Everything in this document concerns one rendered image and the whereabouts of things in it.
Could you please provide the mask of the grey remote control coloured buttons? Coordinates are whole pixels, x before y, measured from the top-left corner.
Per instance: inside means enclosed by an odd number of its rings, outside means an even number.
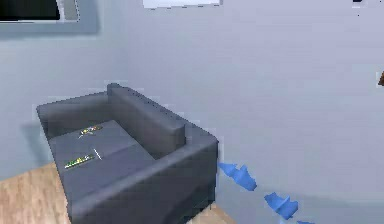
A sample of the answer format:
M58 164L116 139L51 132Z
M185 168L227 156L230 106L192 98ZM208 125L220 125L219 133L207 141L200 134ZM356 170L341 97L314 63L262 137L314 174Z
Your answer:
M95 158L95 156L93 154L88 154L88 155L85 155L82 157L78 157L75 160L71 160L71 161L67 162L65 164L64 168L65 169L73 168L73 167L76 167L76 166L83 164L87 161L93 160L94 158Z
M100 125L87 127L87 128L80 131L79 137L83 137L85 135L93 135L95 131L99 131L101 129L102 129L102 126L100 126Z

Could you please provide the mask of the white framed picture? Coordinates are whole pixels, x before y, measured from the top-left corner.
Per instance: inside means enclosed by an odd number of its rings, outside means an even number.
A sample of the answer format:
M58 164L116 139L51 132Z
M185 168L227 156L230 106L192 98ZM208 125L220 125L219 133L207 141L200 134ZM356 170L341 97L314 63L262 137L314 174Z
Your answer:
M143 7L148 9L187 7L200 5L220 5L223 0L142 0Z

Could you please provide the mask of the window with grey frame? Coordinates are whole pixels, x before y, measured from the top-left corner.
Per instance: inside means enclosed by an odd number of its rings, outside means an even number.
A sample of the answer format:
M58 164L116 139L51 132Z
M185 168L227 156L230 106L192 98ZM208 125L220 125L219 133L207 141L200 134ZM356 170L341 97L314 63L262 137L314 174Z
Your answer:
M66 22L79 17L78 0L0 0L0 22Z

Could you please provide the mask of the dark grey sofa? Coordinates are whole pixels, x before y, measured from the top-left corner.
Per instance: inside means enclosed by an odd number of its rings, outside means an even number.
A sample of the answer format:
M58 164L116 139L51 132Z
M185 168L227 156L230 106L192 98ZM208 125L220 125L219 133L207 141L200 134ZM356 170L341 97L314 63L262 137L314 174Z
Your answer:
M37 114L71 224L186 224L215 199L217 138L129 87L112 83Z

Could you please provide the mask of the blue crumpled cloth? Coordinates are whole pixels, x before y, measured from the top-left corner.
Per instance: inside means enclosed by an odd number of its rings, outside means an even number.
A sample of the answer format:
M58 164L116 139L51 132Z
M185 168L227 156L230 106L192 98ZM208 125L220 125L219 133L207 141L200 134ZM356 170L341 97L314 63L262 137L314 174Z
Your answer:
M237 185L248 191L254 191L257 187L256 180L249 174L247 166L237 168L236 164L219 163L219 168L230 177Z
M264 199L268 206L285 220L292 218L299 207L297 201L291 201L289 196L282 198L276 192L266 195Z

